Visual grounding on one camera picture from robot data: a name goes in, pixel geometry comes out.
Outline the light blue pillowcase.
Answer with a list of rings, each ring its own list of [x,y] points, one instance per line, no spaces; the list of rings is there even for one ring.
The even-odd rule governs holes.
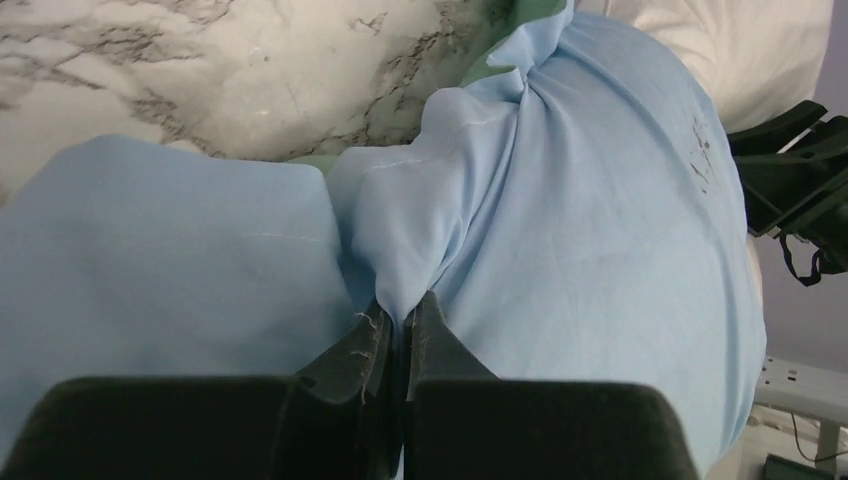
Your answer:
[[[434,292],[495,374],[650,386],[708,471],[766,350],[740,180],[707,92],[575,12],[528,68],[434,93],[410,144],[328,173],[104,135],[1,211],[1,454],[54,384],[296,370]]]

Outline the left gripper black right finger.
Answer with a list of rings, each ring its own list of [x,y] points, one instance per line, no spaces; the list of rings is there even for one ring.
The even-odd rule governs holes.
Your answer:
[[[408,479],[694,479],[678,417],[655,389],[497,377],[448,328],[433,293],[405,324]]]

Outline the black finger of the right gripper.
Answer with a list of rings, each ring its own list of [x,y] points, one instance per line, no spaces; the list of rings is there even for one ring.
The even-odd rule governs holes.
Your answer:
[[[847,118],[804,100],[758,126],[728,136],[745,196],[748,233],[813,244],[812,275],[847,271]]]

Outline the white pillow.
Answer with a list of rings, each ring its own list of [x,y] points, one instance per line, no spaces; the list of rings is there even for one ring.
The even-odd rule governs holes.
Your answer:
[[[821,74],[834,4],[814,1],[578,1],[669,48],[736,133],[812,99]]]

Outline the green patterned pillowcase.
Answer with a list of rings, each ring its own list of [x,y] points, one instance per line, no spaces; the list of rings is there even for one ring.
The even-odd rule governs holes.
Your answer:
[[[293,150],[286,163],[328,173],[351,148],[412,143],[434,93],[541,61],[576,12],[573,1],[439,1],[436,7],[439,31],[382,60],[376,76],[386,84],[375,98]]]

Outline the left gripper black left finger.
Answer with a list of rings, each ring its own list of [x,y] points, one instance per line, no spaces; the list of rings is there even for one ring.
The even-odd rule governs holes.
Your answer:
[[[5,479],[386,479],[392,320],[377,305],[291,376],[89,377],[52,387]]]

